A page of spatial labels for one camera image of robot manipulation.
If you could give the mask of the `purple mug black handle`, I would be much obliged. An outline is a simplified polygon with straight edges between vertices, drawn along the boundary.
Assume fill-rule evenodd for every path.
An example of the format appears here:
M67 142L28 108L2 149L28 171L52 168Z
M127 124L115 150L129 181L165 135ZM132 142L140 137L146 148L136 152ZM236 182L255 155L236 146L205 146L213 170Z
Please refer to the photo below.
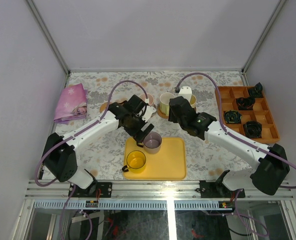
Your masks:
M161 144L161 135L152 131L145 136L142 143L137 143L137 146L143 148L146 153L153 155L160 151Z

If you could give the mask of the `pale green mug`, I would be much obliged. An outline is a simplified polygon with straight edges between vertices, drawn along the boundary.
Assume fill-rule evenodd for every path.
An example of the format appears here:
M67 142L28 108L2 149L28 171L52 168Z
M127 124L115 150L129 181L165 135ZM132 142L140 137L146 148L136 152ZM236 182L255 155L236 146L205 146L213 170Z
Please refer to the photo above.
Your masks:
M192 106L192 108L196 108L196 96L195 95L191 96L190 105Z

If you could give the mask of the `woven rattan coaster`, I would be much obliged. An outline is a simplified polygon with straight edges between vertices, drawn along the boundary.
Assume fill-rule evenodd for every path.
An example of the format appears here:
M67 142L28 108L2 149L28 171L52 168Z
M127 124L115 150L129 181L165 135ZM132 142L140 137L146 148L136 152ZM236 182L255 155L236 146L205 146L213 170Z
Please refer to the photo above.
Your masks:
M160 110L160 106L157 107L157 114L163 119L168 119L168 116Z

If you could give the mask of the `white mug green handle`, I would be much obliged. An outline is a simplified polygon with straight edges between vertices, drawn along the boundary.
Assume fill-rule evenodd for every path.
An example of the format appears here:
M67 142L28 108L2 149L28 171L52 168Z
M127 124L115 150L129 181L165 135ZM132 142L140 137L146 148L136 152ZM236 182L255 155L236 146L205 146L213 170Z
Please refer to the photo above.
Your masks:
M170 103L170 100L175 98L175 95L170 93L170 92L165 92L163 94L161 94L160 96L160 104L159 104L159 108L160 108L160 111L165 114L166 116L169 116L169 110L170 110L170 107L169 107L169 103Z

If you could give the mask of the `pink cup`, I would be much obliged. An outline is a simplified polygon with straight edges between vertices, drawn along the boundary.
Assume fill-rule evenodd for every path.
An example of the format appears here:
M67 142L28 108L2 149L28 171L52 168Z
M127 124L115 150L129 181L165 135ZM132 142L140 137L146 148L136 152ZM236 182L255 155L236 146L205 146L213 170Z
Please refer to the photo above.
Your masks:
M147 96L143 93L139 96L139 98L150 106L154 105L154 97L149 93L147 94Z

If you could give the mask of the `yellow mug black handle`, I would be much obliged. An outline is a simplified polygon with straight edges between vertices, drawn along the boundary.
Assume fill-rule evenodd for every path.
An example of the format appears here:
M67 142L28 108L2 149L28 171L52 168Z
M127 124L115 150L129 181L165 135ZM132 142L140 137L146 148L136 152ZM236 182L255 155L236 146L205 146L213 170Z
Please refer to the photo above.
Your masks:
M146 167L146 156L143 152L135 150L130 152L126 157L126 163L122 167L122 172L139 174Z

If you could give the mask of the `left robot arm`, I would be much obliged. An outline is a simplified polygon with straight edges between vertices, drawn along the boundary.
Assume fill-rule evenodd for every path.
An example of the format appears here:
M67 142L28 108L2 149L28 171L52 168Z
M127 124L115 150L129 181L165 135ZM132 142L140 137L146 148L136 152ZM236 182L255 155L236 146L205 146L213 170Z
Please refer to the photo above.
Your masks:
M86 197L96 194L95 177L79 166L77 157L100 137L122 128L137 143L154 128L148 121L156 108L137 95L122 103L114 102L96 119L65 135L51 134L46 142L42 164L59 182L70 182Z

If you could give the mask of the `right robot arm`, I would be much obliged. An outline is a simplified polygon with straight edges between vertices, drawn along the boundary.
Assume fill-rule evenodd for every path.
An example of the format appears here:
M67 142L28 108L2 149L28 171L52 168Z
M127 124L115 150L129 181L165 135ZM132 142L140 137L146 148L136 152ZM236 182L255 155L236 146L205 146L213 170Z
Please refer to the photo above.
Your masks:
M278 159L286 158L282 146L252 141L226 126L222 127L215 117L196 112L182 96L170 99L168 120L178 123L189 135L219 145L250 165L248 169L223 172L215 188L221 197L249 187L272 196L289 173L289 166Z

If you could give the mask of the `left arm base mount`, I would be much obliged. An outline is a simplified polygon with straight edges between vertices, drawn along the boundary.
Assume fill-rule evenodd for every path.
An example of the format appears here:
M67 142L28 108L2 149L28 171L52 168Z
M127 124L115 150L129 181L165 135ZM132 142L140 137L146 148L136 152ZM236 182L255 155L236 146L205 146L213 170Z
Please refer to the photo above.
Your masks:
M96 182L91 184L88 188L82 189L76 184L70 185L69 196L71 195L74 187L75 190L72 194L73 198L111 198L112 195L112 186L111 182Z

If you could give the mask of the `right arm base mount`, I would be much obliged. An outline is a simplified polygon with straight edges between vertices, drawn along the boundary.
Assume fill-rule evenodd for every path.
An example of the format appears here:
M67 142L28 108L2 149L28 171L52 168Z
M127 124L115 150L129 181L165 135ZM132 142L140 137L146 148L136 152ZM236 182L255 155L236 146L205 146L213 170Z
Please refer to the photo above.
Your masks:
M200 180L199 190L201 197L206 199L230 199L237 194L237 190L231 191L222 183L215 181Z

